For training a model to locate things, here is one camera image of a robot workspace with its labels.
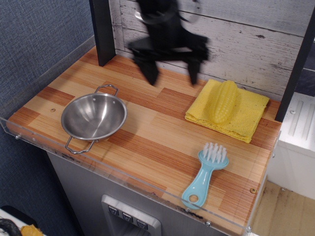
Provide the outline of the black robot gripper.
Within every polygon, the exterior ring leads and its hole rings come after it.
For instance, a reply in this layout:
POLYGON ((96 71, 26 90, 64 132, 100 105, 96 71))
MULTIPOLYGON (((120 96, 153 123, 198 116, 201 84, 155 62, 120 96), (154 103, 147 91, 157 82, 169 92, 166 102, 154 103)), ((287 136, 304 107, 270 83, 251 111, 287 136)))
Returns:
POLYGON ((178 13, 137 13, 135 16, 145 25, 149 36, 130 42, 128 48, 139 57, 134 62, 149 84, 154 86, 158 79, 155 61, 182 60, 187 61, 190 81, 195 85, 202 61, 208 59, 208 38, 187 31, 178 13))

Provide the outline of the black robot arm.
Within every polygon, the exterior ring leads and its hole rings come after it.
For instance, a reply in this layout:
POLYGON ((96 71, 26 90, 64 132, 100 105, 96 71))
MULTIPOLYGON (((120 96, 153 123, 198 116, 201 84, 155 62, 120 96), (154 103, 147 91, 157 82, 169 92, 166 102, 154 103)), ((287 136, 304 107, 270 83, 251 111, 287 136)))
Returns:
POLYGON ((135 16, 146 26, 149 36, 132 41, 128 48, 147 81, 154 85, 158 61, 183 61, 190 81, 197 83, 201 63, 208 59, 208 38, 191 33, 182 26, 183 18, 175 0, 140 0, 135 16))

